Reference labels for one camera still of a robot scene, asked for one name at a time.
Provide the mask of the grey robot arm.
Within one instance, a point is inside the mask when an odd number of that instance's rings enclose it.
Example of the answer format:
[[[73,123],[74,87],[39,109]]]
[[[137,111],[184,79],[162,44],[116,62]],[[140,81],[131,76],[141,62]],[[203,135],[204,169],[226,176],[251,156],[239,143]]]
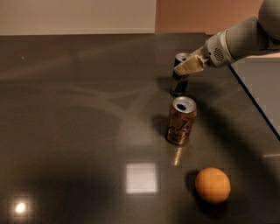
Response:
[[[263,0],[258,17],[250,17],[213,35],[174,67],[177,75],[194,74],[210,67],[224,67],[252,55],[279,51],[280,0]]]

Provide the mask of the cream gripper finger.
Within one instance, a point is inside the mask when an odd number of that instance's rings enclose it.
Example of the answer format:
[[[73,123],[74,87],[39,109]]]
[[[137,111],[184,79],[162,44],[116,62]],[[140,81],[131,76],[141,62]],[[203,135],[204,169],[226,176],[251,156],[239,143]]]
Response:
[[[201,47],[192,53],[180,52],[175,57],[177,64],[174,66],[176,74],[194,74],[204,70],[208,57]]]

